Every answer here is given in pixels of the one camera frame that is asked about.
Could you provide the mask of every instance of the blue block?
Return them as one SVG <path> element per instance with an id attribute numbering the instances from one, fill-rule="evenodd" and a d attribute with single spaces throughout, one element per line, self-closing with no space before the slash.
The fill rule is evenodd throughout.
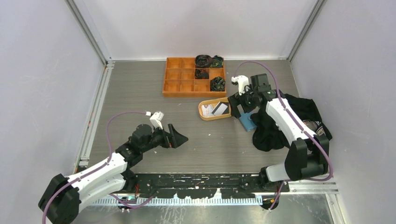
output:
<path id="1" fill-rule="evenodd" d="M 256 128 L 256 125 L 250 119 L 250 115 L 252 115 L 252 112 L 242 113 L 239 118 L 239 121 L 241 122 L 241 124 L 243 125 L 243 127 L 247 132 Z"/>

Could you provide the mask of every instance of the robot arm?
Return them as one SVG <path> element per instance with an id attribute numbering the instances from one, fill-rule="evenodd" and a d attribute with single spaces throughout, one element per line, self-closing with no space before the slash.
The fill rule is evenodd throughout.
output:
<path id="1" fill-rule="evenodd" d="M 162 112 L 151 115 L 150 121 L 154 128 L 146 124 L 139 125 L 128 141 L 112 153 L 109 162 L 107 157 L 82 172 L 68 177 L 58 174 L 52 178 L 38 204 L 42 211 L 58 189 L 72 180 L 81 180 L 67 187 L 55 198 L 49 206 L 47 218 L 53 224 L 71 223 L 79 212 L 94 201 L 116 191 L 131 191 L 137 183 L 137 178 L 130 168 L 143 159 L 144 152 L 157 146 L 177 148 L 188 141 L 188 138 L 179 134 L 172 124 L 168 124 L 169 132 L 164 131 L 162 117 Z M 83 178 L 83 175 L 105 163 L 107 165 L 102 169 Z"/>
<path id="2" fill-rule="evenodd" d="M 247 77 L 243 78 L 242 76 L 233 79 L 233 84 L 238 85 L 238 92 L 228 98 L 232 116 L 240 117 L 238 105 L 242 106 L 245 113 L 251 112 L 256 107 L 264 106 L 265 112 L 279 125 L 290 145 L 284 163 L 261 169 L 259 176 L 263 185 L 283 180 L 296 181 L 327 173 L 328 164 L 324 156 L 308 136 L 300 130 L 296 122 L 315 138 L 327 154 L 329 153 L 329 140 L 324 135 L 317 136 L 310 130 L 292 110 L 282 92 L 279 92 L 287 110 L 283 107 L 277 92 L 271 89 L 266 74 L 252 76 L 252 84 L 247 84 L 247 79 Z"/>

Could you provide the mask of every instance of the oval wooden basket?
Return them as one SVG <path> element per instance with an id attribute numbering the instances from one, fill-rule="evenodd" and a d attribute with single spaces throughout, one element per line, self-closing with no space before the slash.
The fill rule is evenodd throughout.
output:
<path id="1" fill-rule="evenodd" d="M 209 105 L 209 104 L 212 104 L 213 107 L 214 107 L 218 102 L 229 103 L 229 102 L 228 102 L 228 98 L 227 98 L 227 97 L 224 97 L 224 98 L 219 98 L 219 99 L 205 100 L 205 101 L 202 101 L 202 102 L 198 105 L 199 115 L 201 116 L 201 119 L 202 119 L 202 120 L 208 121 L 208 120 L 217 120 L 217 119 L 222 119 L 222 118 L 229 118 L 229 117 L 231 117 L 231 107 L 230 107 L 230 105 L 228 105 L 228 111 L 229 111 L 229 113 L 227 113 L 227 114 L 221 114 L 221 115 L 213 116 L 213 117 L 204 117 L 204 116 L 203 116 L 203 114 L 202 114 L 202 108 L 201 108 L 202 105 Z"/>

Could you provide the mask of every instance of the gray table surface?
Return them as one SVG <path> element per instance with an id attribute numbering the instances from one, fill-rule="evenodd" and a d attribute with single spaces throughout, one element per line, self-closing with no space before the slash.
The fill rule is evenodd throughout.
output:
<path id="1" fill-rule="evenodd" d="M 242 61 L 225 61 L 227 96 L 237 92 L 231 76 Z M 298 96 L 290 64 L 285 60 L 262 61 L 276 75 L 284 93 Z M 263 152 L 252 144 L 254 131 L 246 132 L 238 119 L 203 121 L 198 104 L 210 98 L 165 98 L 162 95 L 165 61 L 116 62 L 96 131 L 89 166 L 108 156 L 105 135 L 107 121 L 124 111 L 162 111 L 162 124 L 172 123 L 189 141 L 179 148 L 155 148 L 146 152 L 133 167 L 136 173 L 257 173 L 262 167 L 283 162 L 287 149 Z M 252 76 L 267 72 L 257 64 L 243 65 L 238 74 Z M 110 125 L 113 148 L 127 141 L 139 124 L 150 124 L 139 114 L 124 115 Z"/>

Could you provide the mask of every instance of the black t-shirt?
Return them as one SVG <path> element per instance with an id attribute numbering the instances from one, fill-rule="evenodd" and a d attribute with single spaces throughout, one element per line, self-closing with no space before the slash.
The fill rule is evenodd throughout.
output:
<path id="1" fill-rule="evenodd" d="M 312 99 L 297 98 L 285 94 L 290 107 L 297 116 L 313 130 L 317 135 L 325 134 L 330 140 L 332 135 L 327 127 L 322 123 L 322 118 Z M 280 149 L 284 146 L 290 147 L 277 123 L 265 112 L 265 107 L 261 107 L 258 113 L 251 115 L 252 121 L 257 128 L 253 134 L 253 145 L 262 151 L 268 152 L 271 149 Z"/>

